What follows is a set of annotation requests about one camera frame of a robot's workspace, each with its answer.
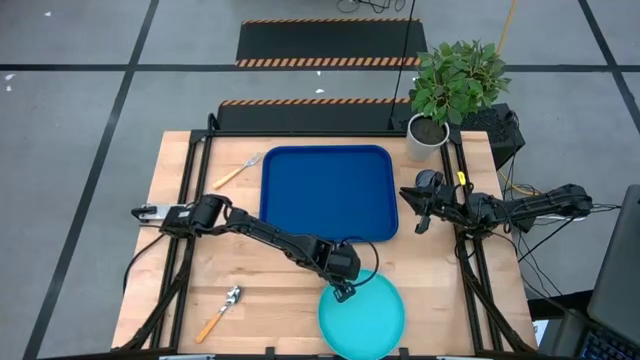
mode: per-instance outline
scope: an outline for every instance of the blue tray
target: blue tray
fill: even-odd
[[[391,157],[376,145],[274,148],[262,165],[260,220],[333,241],[389,240],[398,230]]]

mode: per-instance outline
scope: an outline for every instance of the orange handle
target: orange handle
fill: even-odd
[[[209,335],[209,333],[211,332],[211,329],[213,329],[213,327],[216,326],[216,323],[218,322],[218,320],[220,320],[221,316],[222,316],[222,313],[217,313],[216,316],[214,316],[211,320],[209,320],[209,322],[207,323],[207,326],[205,326],[204,329],[200,331],[200,334],[198,334],[198,337],[196,338],[197,344],[200,344],[204,340],[204,338],[206,338],[207,335]]]
[[[244,167],[239,167],[239,168],[233,170],[232,172],[228,173],[223,178],[221,178],[220,180],[216,181],[213,184],[213,188],[217,190],[218,188],[222,187],[222,185],[224,185],[227,182],[229,182],[229,180],[233,179],[242,170],[244,170]]]

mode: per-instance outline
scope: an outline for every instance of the green leaves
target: green leaves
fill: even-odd
[[[469,89],[476,94],[482,94],[482,84],[478,80],[469,79],[467,80],[467,84],[469,85]]]
[[[449,108],[449,110],[447,110],[447,115],[449,115],[449,121],[451,121],[452,124],[462,124],[462,114],[460,114],[460,111],[451,107]]]
[[[482,48],[482,56],[480,59],[489,60],[496,53],[496,46],[494,44],[489,44]]]
[[[447,44],[445,42],[440,44],[440,52],[442,52],[442,55],[444,55],[444,56],[449,56],[449,55],[453,54],[453,50],[451,49],[451,46],[449,46],[449,44]]]
[[[460,70],[469,70],[469,64],[467,64],[466,62],[462,61],[462,60],[456,60],[453,62],[453,66],[455,66],[456,68],[460,69]]]
[[[429,103],[427,103],[424,108],[422,108],[422,115],[424,116],[431,116],[433,114],[433,110],[435,110],[436,108],[436,101],[433,100]]]
[[[479,106],[490,106],[511,81],[502,77],[505,63],[494,44],[442,43],[418,57],[418,78],[409,91],[411,108],[440,125],[460,124]]]

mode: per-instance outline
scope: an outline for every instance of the white pot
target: white pot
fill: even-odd
[[[407,124],[407,155],[409,156],[409,159],[413,161],[426,161],[429,156],[431,156],[431,154],[436,152],[436,150],[438,150],[440,146],[442,146],[442,144],[449,140],[449,124],[447,123],[444,123],[444,128],[446,131],[444,140],[437,144],[423,144],[415,137],[413,137],[413,134],[411,134],[411,123],[421,117],[423,117],[422,114],[415,114],[413,115],[411,120],[409,120],[409,124]]]

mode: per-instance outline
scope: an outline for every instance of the fork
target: fork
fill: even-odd
[[[242,167],[239,167],[239,168],[233,170],[232,172],[230,172],[227,175],[225,175],[224,177],[222,177],[220,180],[216,181],[213,184],[213,188],[217,190],[222,185],[226,184],[229,180],[233,179],[236,175],[238,175],[240,173],[240,171],[248,168],[249,166],[255,165],[258,161],[260,161],[260,158],[262,158],[262,153],[253,154],[251,159],[247,160],[247,162],[244,163],[244,165]]]

